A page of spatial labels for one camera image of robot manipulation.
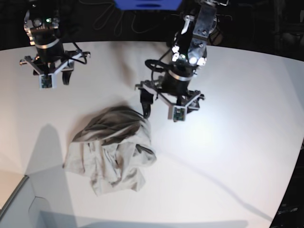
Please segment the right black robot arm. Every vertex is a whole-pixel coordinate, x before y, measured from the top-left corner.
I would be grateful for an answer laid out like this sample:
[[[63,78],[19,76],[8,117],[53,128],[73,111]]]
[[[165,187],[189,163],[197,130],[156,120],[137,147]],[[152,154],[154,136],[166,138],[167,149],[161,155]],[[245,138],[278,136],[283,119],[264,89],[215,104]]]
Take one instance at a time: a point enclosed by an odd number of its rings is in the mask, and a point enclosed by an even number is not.
[[[69,85],[74,63],[87,64],[90,52],[82,51],[75,46],[74,51],[65,51],[59,37],[59,17],[39,15],[35,10],[28,10],[24,17],[24,30],[30,44],[35,46],[37,55],[25,56],[20,64],[28,64],[33,68],[33,75],[38,76],[41,89],[55,88],[56,76],[62,74],[62,82]],[[168,118],[173,121],[185,121],[186,115],[199,110],[199,101],[204,95],[191,91],[188,85],[196,73],[197,65],[191,65],[184,55],[179,55],[177,47],[170,48],[174,54],[168,64],[161,59],[147,59],[145,65],[152,73],[164,73],[158,79],[141,81],[135,85],[140,91],[140,103],[144,118],[149,118],[154,99],[161,99],[168,107]]]

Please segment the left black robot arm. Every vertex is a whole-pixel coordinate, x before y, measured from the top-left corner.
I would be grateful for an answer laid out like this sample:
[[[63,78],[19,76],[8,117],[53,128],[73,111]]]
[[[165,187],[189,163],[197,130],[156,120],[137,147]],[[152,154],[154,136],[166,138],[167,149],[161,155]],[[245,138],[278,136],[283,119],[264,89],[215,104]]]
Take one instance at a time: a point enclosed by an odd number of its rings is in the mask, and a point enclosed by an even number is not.
[[[140,90],[140,102],[145,118],[150,116],[154,99],[161,98],[169,112],[179,117],[199,110],[204,95],[188,89],[199,67],[207,61],[207,41],[217,25],[218,1],[200,0],[195,8],[183,16],[184,26],[178,31],[167,50],[172,55],[170,63],[162,59],[148,59],[145,65],[152,73],[160,73],[158,79],[141,81],[135,87]],[[30,44],[37,50],[35,58],[25,57],[39,77],[42,89],[55,87],[55,77],[62,74],[63,84],[68,85],[74,63],[87,63],[90,53],[76,47],[74,51],[63,48],[61,38],[67,34],[60,20],[59,4],[50,0],[36,0],[24,17],[24,30]]]

